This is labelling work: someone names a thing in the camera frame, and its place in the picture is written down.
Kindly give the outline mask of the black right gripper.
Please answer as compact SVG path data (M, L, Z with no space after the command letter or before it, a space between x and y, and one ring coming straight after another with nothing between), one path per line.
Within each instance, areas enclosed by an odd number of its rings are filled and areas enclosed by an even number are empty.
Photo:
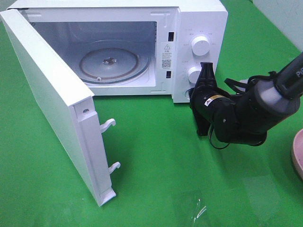
M200 62L201 72L196 86L190 90L190 108L197 126L198 136L206 136L215 116L234 105L230 95L217 87L213 63Z

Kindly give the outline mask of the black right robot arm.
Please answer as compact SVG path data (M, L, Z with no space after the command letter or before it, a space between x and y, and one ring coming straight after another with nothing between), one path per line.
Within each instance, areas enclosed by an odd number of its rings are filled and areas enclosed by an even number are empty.
M190 108L199 136L214 133L220 142L259 146L267 131L296 113L303 95L303 56L279 72L256 75L246 83L226 79L234 95L217 86L213 64L201 63L201 72L190 89Z

